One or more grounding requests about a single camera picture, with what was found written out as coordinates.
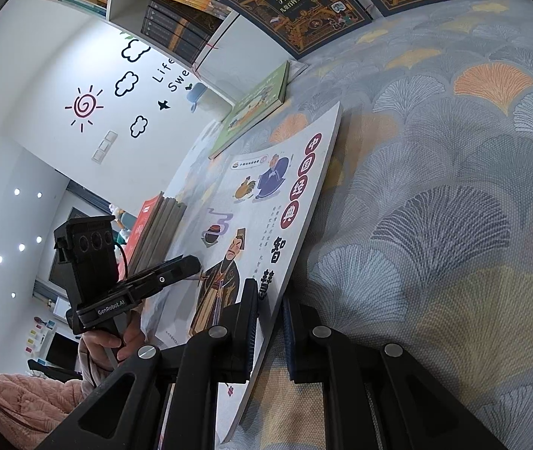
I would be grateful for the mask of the pink left sleeve forearm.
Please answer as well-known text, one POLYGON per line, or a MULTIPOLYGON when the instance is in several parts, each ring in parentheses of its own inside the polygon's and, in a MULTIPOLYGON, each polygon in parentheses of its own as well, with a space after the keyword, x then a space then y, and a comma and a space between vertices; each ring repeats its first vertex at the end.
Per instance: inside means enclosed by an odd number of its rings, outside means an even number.
POLYGON ((66 383, 0 374, 0 434, 18 449, 35 448, 109 375, 95 364, 66 383))

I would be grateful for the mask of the left hand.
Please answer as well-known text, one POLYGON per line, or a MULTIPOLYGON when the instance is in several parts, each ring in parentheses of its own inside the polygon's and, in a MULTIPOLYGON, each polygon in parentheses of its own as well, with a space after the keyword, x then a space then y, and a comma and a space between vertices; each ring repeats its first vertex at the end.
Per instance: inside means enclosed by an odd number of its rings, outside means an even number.
POLYGON ((145 345, 145 334, 140 326, 140 314, 133 310, 128 325, 121 336, 105 331, 87 331, 82 335, 79 344, 79 361, 81 362, 83 385, 95 389, 103 379, 113 371, 107 351, 121 365, 132 356, 136 356, 140 347, 145 345))

